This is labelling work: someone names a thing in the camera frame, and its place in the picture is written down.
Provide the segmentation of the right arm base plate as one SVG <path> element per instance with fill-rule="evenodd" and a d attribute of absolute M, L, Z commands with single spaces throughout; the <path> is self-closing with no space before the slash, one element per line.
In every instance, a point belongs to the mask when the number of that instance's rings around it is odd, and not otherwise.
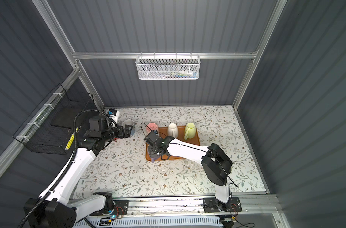
<path fill-rule="evenodd" d="M 241 202 L 238 197 L 229 197 L 227 203 L 223 203 L 215 197 L 203 198 L 202 206 L 205 213 L 242 212 Z"/>

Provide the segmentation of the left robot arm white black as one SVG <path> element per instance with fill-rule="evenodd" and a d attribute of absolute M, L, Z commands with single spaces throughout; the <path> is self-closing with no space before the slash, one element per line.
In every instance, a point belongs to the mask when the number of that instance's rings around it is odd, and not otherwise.
<path fill-rule="evenodd" d="M 97 211 L 114 219 L 118 216 L 120 210 L 108 192 L 95 192 L 74 203 L 69 199 L 80 177 L 99 152 L 117 138 L 128 138 L 134 126 L 118 125 L 116 117 L 108 115 L 90 118 L 89 125 L 80 139 L 74 139 L 73 153 L 53 182 L 36 199 L 30 198 L 26 202 L 25 217 L 18 225 L 20 228 L 26 223 L 32 228 L 72 228 Z"/>

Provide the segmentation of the purple lavender mug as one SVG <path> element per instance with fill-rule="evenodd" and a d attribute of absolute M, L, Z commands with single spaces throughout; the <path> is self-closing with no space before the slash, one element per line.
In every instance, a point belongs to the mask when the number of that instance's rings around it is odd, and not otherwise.
<path fill-rule="evenodd" d="M 161 153 L 160 152 L 149 152 L 149 156 L 151 158 L 151 162 L 155 162 L 156 160 L 158 160 L 161 157 Z"/>

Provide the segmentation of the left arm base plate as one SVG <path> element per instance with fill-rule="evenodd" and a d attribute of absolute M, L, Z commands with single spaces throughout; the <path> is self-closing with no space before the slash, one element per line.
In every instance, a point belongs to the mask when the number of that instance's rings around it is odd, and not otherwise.
<path fill-rule="evenodd" d="M 100 211 L 96 211 L 90 214 L 90 216 L 112 216 L 112 215 L 124 216 L 124 215 L 127 215 L 128 206 L 129 206 L 128 200 L 114 200 L 113 209 L 102 209 Z"/>

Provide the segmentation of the blue floral mug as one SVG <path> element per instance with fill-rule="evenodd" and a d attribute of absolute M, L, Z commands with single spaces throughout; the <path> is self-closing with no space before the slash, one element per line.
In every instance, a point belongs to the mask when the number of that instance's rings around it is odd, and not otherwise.
<path fill-rule="evenodd" d="M 125 128 L 126 128 L 126 125 L 129 127 L 130 135 L 133 135 L 135 133 L 135 123 L 132 119 L 127 119 L 127 120 L 123 121 L 122 125 Z"/>

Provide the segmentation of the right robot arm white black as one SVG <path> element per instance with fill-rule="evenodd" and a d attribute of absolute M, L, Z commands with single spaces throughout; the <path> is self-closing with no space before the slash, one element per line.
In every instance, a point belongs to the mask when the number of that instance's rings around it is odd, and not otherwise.
<path fill-rule="evenodd" d="M 215 185 L 216 200 L 222 204 L 229 202 L 233 162 L 220 146 L 214 143 L 210 146 L 194 145 L 172 136 L 162 138 L 155 132 L 150 132 L 144 141 L 148 144 L 151 158 L 162 158 L 166 155 L 169 159 L 176 156 L 200 164 L 209 181 Z"/>

